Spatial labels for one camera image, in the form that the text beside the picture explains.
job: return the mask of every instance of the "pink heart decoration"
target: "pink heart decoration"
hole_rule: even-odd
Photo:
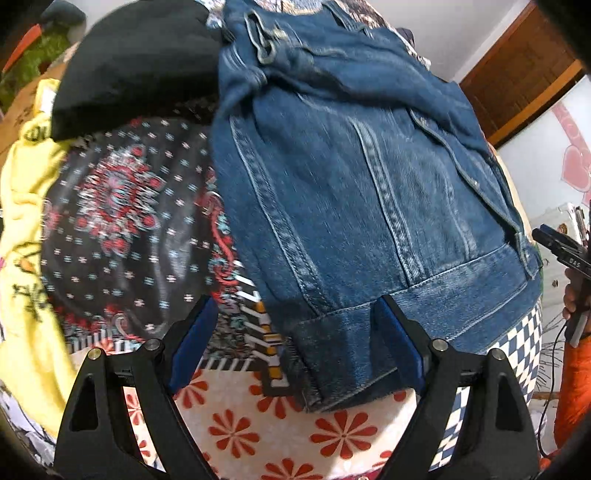
[[[562,164],[562,179],[572,188],[587,192],[591,189],[591,177],[583,166],[583,154],[574,145],[570,145],[564,152]]]

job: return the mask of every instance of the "pile of clothes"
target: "pile of clothes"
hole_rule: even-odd
[[[407,386],[384,294],[474,353],[540,297],[505,174],[411,33],[334,1],[208,18],[140,0],[99,22],[2,171],[0,378],[53,435],[69,353],[162,338],[202,294],[220,305],[203,365],[264,371],[309,412]]]

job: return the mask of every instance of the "blue checkered fabric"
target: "blue checkered fabric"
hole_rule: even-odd
[[[530,402],[534,393],[540,365],[540,351],[542,349],[541,312],[542,306],[539,301],[531,312],[487,349],[488,351],[493,348],[500,348],[506,353],[527,403]],[[439,444],[437,455],[431,464],[431,470],[447,465],[452,459],[466,414],[469,395],[470,387],[457,389],[453,410],[449,415],[446,431],[443,440]]]

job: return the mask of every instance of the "metal screw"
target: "metal screw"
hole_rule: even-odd
[[[497,360],[504,360],[505,359],[505,352],[503,350],[501,350],[500,348],[493,348],[493,350],[491,350],[491,354],[492,354],[493,358],[496,358]]]
[[[449,343],[447,343],[445,340],[441,339],[441,338],[437,338],[435,340],[433,340],[433,348],[435,350],[437,350],[438,352],[445,352],[445,350],[447,350],[449,348]]]
[[[96,360],[98,357],[101,356],[102,350],[100,348],[93,348],[90,352],[88,352],[88,358],[91,360]]]
[[[157,338],[152,338],[145,343],[146,350],[153,352],[154,350],[158,350],[160,347],[160,340]]]

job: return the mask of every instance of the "blue gripper pad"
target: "blue gripper pad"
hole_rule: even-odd
[[[384,299],[378,299],[373,310],[374,322],[396,362],[402,381],[421,395],[426,386],[421,355]]]
[[[217,304],[208,299],[173,356],[168,392],[176,394],[189,385],[217,325]]]

